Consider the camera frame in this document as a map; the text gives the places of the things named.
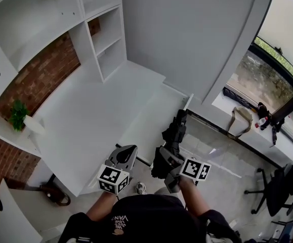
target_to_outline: bottle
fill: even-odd
[[[256,128],[262,126],[267,120],[268,120],[268,117],[259,119],[259,121],[255,124]]]

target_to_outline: beige bag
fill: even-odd
[[[232,127],[232,125],[233,125],[233,123],[234,123],[234,121],[235,121],[235,112],[238,112],[244,119],[246,119],[247,120],[247,122],[248,122],[248,127],[244,130],[244,131],[242,131],[239,135],[237,135],[237,136],[233,136],[233,139],[238,139],[241,135],[243,135],[244,133],[246,133],[246,132],[248,132],[250,129],[251,129],[251,126],[252,126],[252,122],[253,122],[253,117],[252,117],[252,114],[251,114],[251,112],[248,110],[248,109],[246,109],[246,108],[244,108],[244,107],[241,107],[241,106],[239,106],[239,107],[235,107],[234,109],[233,109],[233,111],[232,111],[232,119],[231,119],[231,122],[229,123],[229,126],[228,126],[228,130],[227,130],[227,132],[229,132],[229,130],[231,129],[231,127]]]

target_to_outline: green plant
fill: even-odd
[[[9,122],[13,125],[16,131],[21,131],[25,116],[28,114],[29,111],[27,110],[26,105],[20,100],[16,100],[13,108],[11,109],[11,117],[9,119]]]

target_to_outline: person's hand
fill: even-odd
[[[180,187],[192,186],[192,185],[195,185],[192,179],[185,177],[185,176],[179,177],[179,186]]]

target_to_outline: concrete floor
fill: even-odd
[[[221,212],[229,223],[234,223],[233,229],[240,232],[243,241],[250,238],[270,238],[276,229],[282,231],[282,226],[277,227],[271,221],[293,219],[293,212],[287,217],[286,209],[282,209],[275,217],[270,217],[264,204],[258,214],[252,215],[250,211],[257,207],[261,196],[243,194],[247,189],[263,189],[262,175],[256,173],[257,168],[263,168],[267,175],[275,168],[235,141],[190,116],[186,126],[187,134],[180,144],[181,154],[212,165],[206,181],[199,182],[197,186],[210,207]],[[133,194],[138,181],[145,183],[148,193],[164,187],[163,180],[153,178],[150,168],[138,160],[132,176],[133,180],[119,194],[119,198]],[[100,194],[101,192],[95,192],[72,199],[69,210],[72,213],[86,212]]]

